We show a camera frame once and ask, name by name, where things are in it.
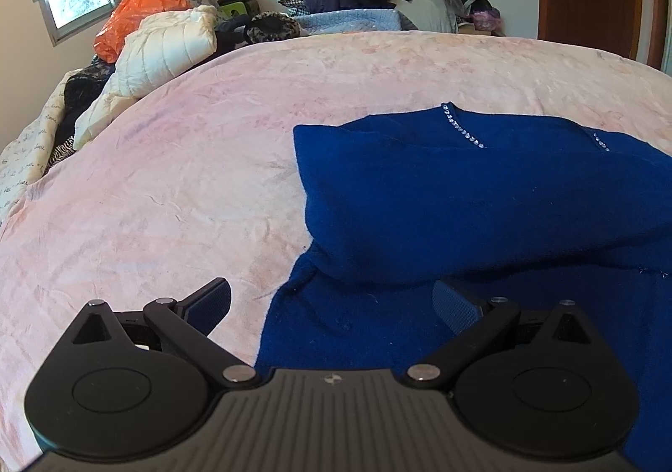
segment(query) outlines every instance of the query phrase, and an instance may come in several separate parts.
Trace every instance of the gray ribbed panel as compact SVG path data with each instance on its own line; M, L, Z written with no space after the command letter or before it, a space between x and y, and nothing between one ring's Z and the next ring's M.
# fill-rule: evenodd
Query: gray ribbed panel
M278 370L264 387L225 395L170 451L125 464L44 456L30 472L635 472L617 454L545 464L471 434L446 398L399 385L389 371Z

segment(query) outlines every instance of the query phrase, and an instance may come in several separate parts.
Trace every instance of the pink bedsheet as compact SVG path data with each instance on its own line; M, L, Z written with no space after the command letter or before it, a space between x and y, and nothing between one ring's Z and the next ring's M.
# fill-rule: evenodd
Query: pink bedsheet
M274 290L309 245L296 124L453 101L560 115L672 153L672 79L595 50L432 33L317 36L247 47L177 78L30 186L0 234L0 456L38 448L23 397L93 297L118 311L233 288L217 343L253 363Z

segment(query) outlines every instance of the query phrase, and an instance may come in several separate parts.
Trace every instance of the blue textured grip pad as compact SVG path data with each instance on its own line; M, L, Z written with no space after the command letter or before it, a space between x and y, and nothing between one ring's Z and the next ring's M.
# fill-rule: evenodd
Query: blue textured grip pad
M474 305L448 284L438 280L432 293L432 305L439 318L455 335L466 330L483 317L480 307Z

